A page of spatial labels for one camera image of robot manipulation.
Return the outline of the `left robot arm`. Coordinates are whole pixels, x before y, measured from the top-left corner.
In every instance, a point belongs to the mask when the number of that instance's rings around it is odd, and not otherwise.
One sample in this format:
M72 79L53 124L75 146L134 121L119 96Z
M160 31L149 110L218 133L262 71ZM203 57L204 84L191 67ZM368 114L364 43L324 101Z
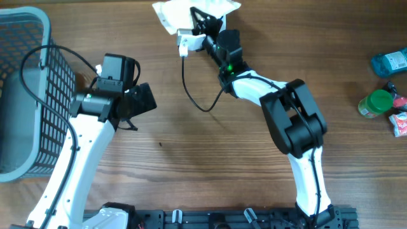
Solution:
M140 74L135 59L107 53L96 88L72 97L59 159L24 228L140 228L135 207L128 204L108 202L83 218L98 164L118 125L156 108L149 85L137 82Z

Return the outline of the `brown white snack pouch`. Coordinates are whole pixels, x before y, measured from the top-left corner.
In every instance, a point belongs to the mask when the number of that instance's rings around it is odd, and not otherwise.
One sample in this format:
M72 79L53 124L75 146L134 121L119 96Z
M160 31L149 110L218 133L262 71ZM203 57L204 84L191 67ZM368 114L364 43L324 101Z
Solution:
M174 35L178 29L193 28L192 7L221 18L239 9L241 4L232 0L172 0L153 3L152 7L165 30Z

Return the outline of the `black red snack packet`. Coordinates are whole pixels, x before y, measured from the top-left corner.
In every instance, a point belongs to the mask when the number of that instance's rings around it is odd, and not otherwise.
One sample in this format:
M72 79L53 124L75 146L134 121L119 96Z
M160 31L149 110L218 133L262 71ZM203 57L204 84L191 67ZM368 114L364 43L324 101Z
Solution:
M390 93L394 109L406 112L406 97L398 94L396 86L391 81L386 82L382 89Z

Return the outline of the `small red white carton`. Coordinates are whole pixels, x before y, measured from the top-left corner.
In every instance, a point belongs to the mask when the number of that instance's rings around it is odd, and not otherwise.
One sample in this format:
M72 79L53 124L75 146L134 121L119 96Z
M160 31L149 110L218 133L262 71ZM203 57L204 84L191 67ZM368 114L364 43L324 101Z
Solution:
M394 126L394 135L395 137L406 136L407 131L407 115L406 112L399 114L392 114L389 116L389 121Z

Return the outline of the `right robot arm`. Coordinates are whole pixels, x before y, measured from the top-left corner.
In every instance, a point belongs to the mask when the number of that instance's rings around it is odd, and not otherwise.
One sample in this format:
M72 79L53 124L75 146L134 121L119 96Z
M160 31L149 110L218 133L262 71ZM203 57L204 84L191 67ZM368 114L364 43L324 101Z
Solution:
M331 207L322 174L326 121L303 80L274 81L260 76L242 58L238 30L222 29L223 19L191 7L192 34L219 68L222 92L261 107L271 138L287 155L296 184L296 206L310 221Z

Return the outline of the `green lid jar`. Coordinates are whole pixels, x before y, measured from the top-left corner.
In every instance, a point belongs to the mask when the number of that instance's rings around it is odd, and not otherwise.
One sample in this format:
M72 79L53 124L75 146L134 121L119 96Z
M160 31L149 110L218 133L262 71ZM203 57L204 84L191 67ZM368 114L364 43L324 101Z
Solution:
M393 106L393 98L388 91L375 90L358 104L359 113L365 118L375 118Z

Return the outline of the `blue mouthwash bottle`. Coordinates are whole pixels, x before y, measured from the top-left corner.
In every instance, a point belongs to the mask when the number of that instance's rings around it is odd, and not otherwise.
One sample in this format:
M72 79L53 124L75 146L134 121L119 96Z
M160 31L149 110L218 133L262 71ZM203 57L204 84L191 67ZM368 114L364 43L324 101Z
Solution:
M381 78L406 72L406 48L393 53L378 54L371 59L374 73Z

